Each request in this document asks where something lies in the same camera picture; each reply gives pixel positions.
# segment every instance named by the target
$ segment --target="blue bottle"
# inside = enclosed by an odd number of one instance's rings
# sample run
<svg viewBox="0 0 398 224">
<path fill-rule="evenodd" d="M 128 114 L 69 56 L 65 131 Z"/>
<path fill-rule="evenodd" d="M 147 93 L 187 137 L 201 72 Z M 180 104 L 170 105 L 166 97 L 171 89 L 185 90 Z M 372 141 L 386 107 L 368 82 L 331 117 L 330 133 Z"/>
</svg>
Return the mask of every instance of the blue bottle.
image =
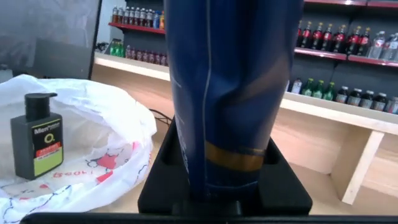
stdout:
<svg viewBox="0 0 398 224">
<path fill-rule="evenodd" d="M 303 0 L 165 1 L 192 199 L 250 198 L 292 68 Z"/>
</svg>

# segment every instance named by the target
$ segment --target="pump dispenser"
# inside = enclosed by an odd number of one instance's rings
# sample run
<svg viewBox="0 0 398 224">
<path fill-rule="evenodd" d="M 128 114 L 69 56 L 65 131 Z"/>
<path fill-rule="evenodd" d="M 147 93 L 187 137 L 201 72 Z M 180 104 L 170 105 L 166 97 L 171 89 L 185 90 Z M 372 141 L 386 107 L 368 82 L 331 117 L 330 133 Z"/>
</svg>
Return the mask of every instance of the pump dispenser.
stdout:
<svg viewBox="0 0 398 224">
<path fill-rule="evenodd" d="M 25 95 L 25 115 L 11 119 L 16 175 L 34 180 L 63 162 L 62 116 L 50 112 L 56 93 Z"/>
</svg>

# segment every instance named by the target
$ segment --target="black base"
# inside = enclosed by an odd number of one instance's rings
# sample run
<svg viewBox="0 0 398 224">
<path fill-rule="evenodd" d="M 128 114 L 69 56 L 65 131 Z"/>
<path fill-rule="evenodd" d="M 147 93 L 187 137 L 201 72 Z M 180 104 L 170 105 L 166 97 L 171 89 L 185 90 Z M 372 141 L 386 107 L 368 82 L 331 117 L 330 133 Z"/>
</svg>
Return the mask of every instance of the black base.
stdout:
<svg viewBox="0 0 398 224">
<path fill-rule="evenodd" d="M 140 213 L 179 216 L 308 215 L 312 199 L 269 141 L 259 187 L 250 203 L 206 204 L 190 201 L 186 173 L 173 120 L 138 200 Z"/>
</svg>

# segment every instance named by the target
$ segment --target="wooden counter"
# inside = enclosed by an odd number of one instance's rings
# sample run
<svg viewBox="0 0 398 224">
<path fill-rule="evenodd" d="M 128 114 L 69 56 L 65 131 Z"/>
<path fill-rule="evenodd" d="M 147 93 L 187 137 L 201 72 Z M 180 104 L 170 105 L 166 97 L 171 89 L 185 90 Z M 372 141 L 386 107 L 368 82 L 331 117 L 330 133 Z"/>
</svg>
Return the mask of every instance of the wooden counter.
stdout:
<svg viewBox="0 0 398 224">
<path fill-rule="evenodd" d="M 95 63 L 102 66 L 94 67 L 94 81 L 123 88 L 173 116 L 167 67 L 102 54 Z M 398 115 L 292 93 L 284 95 L 271 134 L 290 163 L 330 180 L 348 204 L 364 189 L 398 198 L 397 135 Z M 398 203 L 393 210 L 398 215 Z"/>
</svg>

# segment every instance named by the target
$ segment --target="green bottle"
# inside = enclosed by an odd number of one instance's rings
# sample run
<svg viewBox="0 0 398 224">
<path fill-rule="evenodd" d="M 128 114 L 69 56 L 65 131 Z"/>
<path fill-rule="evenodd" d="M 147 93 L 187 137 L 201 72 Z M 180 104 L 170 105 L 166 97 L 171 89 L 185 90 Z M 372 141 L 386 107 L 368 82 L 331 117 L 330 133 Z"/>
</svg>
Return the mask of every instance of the green bottle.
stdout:
<svg viewBox="0 0 398 224">
<path fill-rule="evenodd" d="M 116 46 L 114 47 L 115 48 L 115 50 L 114 50 L 114 55 L 115 56 L 119 56 L 120 55 L 120 43 L 119 42 L 117 42 L 116 43 Z"/>
<path fill-rule="evenodd" d="M 309 78 L 304 88 L 301 90 L 301 94 L 304 96 L 311 96 L 312 94 L 312 82 L 313 78 Z"/>
<path fill-rule="evenodd" d="M 319 80 L 317 86 L 312 91 L 312 97 L 322 99 L 323 80 Z"/>
<path fill-rule="evenodd" d="M 114 55 L 114 51 L 115 51 L 115 45 L 114 45 L 114 42 L 112 41 L 112 42 L 111 42 L 110 54 L 111 54 L 111 55 Z"/>
<path fill-rule="evenodd" d="M 328 85 L 328 88 L 323 93 L 322 99 L 324 99 L 324 100 L 333 100 L 333 98 L 335 97 L 334 87 L 335 87 L 335 83 L 334 82 L 330 82 L 329 85 Z"/>
</svg>

